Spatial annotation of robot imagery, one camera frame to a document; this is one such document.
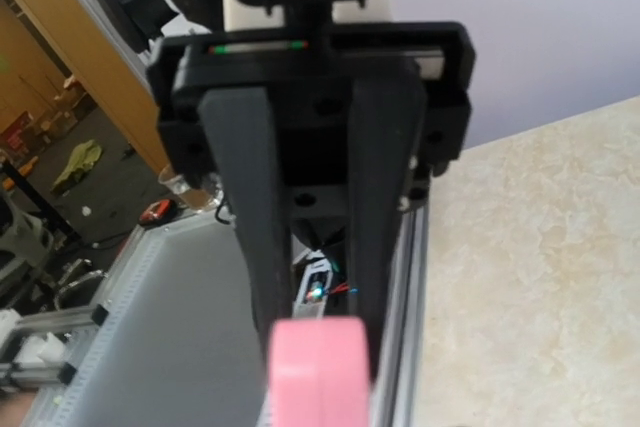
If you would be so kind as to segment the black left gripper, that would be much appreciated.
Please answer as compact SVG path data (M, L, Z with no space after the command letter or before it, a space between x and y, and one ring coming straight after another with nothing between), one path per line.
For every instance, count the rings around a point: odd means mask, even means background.
M164 40L146 71L176 170L218 175L261 353L292 314L290 229L348 232L351 310L378 375L403 216L461 152L474 47L458 22L260 29Z

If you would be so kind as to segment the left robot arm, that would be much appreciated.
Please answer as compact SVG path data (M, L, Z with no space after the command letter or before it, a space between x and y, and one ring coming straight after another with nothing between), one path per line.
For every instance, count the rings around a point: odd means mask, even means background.
M275 426L411 421L430 184L462 150L476 54L454 21L383 0L172 0L157 129L193 187L218 176Z

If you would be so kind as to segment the pink plug adapter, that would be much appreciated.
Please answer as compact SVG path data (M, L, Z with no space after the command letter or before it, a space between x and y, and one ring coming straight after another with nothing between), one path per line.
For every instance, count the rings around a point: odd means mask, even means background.
M268 388L274 426L367 426L370 377L362 321L277 321L268 349Z

